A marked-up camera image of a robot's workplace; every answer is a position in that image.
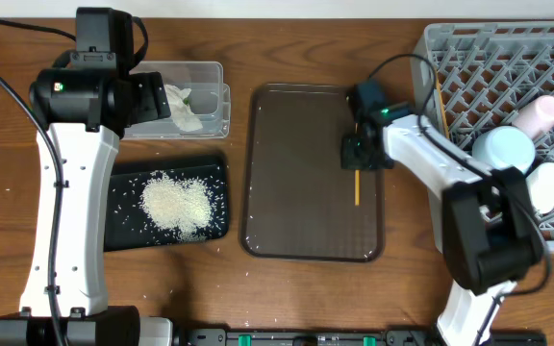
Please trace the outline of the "light blue bowl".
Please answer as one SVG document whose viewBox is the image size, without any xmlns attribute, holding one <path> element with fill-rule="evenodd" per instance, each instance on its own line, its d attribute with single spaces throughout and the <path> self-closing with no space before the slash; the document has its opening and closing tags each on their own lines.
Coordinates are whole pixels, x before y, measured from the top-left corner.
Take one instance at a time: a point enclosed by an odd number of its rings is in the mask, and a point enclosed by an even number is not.
<svg viewBox="0 0 554 346">
<path fill-rule="evenodd" d="M 515 167 L 525 174 L 534 162 L 533 140 L 512 126 L 502 126 L 481 134 L 473 143 L 471 155 L 496 169 Z"/>
</svg>

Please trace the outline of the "wooden chopstick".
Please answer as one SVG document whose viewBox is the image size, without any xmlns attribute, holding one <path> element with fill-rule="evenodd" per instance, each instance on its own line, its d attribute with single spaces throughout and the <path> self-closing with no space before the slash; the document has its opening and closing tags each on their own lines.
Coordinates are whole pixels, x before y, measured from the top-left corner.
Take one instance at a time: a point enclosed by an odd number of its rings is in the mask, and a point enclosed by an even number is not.
<svg viewBox="0 0 554 346">
<path fill-rule="evenodd" d="M 361 200 L 361 188 L 360 188 L 360 170 L 356 169 L 355 170 L 355 178 L 354 178 L 354 181 L 355 181 L 355 197 L 354 197 L 354 205 L 356 207 L 358 207 L 360 205 L 360 200 Z"/>
<path fill-rule="evenodd" d="M 449 127 L 447 124 L 447 118 L 445 113 L 445 107 L 442 99 L 442 93 L 441 93 L 441 84 L 440 84 L 440 78 L 439 74 L 436 71 L 435 72 L 435 89 L 438 96 L 438 104 L 440 109 L 440 116 L 441 116 L 441 128 L 443 129 L 444 136 L 448 139 L 450 139 L 450 133 L 449 133 Z"/>
</svg>

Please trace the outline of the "pink plastic cup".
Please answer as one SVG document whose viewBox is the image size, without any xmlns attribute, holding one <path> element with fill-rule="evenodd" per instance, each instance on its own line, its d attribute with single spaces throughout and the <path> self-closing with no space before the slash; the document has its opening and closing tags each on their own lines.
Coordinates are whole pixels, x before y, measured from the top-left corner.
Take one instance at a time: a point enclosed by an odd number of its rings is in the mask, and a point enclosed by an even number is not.
<svg viewBox="0 0 554 346">
<path fill-rule="evenodd" d="M 512 125 L 535 139 L 554 126 L 554 96 L 543 95 L 517 112 Z"/>
</svg>

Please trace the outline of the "cream plastic cup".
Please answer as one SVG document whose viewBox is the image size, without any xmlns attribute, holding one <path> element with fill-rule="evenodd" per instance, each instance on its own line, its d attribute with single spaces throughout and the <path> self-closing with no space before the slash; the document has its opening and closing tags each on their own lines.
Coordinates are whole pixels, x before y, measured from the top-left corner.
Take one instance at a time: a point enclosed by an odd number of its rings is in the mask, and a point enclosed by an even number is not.
<svg viewBox="0 0 554 346">
<path fill-rule="evenodd" d="M 526 177 L 531 203 L 540 214 L 554 209 L 554 162 L 544 162 Z"/>
</svg>

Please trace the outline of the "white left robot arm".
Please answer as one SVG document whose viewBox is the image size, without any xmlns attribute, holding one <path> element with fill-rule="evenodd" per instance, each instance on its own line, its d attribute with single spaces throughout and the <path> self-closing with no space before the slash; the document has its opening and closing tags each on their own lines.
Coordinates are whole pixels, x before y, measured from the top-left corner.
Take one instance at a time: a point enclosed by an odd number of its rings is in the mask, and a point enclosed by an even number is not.
<svg viewBox="0 0 554 346">
<path fill-rule="evenodd" d="M 109 302 L 104 275 L 107 197 L 128 127 L 167 118 L 162 76 L 139 73 L 140 19 L 111 8 L 76 13 L 76 46 L 42 70 L 22 107 L 38 130 L 35 249 L 0 345 L 170 345 L 172 322 Z"/>
</svg>

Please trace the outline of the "white tissue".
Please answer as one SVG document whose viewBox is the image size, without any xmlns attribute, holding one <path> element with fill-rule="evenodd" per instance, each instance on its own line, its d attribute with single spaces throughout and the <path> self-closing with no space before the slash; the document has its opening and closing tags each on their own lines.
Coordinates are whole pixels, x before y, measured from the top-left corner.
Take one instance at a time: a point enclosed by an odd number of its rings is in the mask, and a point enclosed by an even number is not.
<svg viewBox="0 0 554 346">
<path fill-rule="evenodd" d="M 190 133 L 203 129 L 203 125 L 198 116 L 190 107 L 190 88 L 180 89 L 175 85 L 164 85 L 167 103 L 171 113 L 171 120 L 177 128 Z"/>
</svg>

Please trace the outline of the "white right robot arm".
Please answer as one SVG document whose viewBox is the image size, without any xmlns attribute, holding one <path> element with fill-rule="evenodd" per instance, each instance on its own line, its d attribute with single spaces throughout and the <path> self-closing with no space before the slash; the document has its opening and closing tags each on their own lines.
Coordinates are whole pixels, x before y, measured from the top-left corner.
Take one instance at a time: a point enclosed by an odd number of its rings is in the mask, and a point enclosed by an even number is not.
<svg viewBox="0 0 554 346">
<path fill-rule="evenodd" d="M 523 173 L 476 161 L 416 115 L 389 105 L 375 80 L 346 95 L 355 131 L 341 141 L 344 169 L 391 169 L 401 163 L 440 202 L 436 237 L 453 279 L 436 322 L 436 345 L 485 345 L 504 300 L 529 269 L 551 262 Z"/>
</svg>

